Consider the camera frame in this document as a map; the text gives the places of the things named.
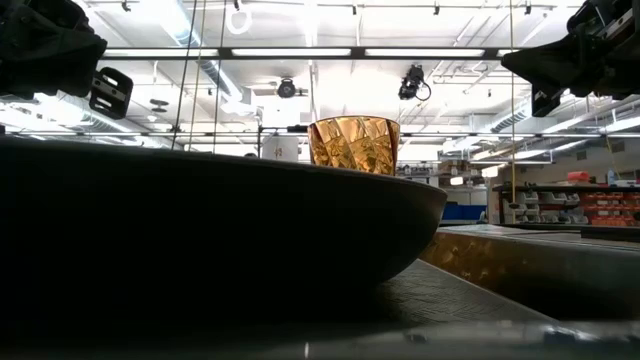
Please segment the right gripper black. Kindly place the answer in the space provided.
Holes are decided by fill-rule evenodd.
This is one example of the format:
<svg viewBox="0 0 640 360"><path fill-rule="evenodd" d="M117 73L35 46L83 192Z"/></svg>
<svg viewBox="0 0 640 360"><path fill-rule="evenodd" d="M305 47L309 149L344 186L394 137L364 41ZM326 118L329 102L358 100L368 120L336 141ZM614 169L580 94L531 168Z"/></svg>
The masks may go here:
<svg viewBox="0 0 640 360"><path fill-rule="evenodd" d="M501 65L532 84L532 115L544 117L569 93L622 100L639 87L624 72L639 64L639 2L587 0L558 41L502 57Z"/></svg>

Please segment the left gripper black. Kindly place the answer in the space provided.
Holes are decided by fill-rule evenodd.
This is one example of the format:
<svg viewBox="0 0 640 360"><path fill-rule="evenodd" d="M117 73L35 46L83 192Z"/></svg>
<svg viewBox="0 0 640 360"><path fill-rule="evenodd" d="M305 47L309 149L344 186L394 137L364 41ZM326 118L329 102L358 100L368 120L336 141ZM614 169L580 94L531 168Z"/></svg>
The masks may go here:
<svg viewBox="0 0 640 360"><path fill-rule="evenodd" d="M3 96L32 98L36 93L62 91L84 97L90 92L92 110L121 120L134 84L114 68L96 71L106 48L107 41L95 33L84 10L73 1L1 2Z"/></svg>

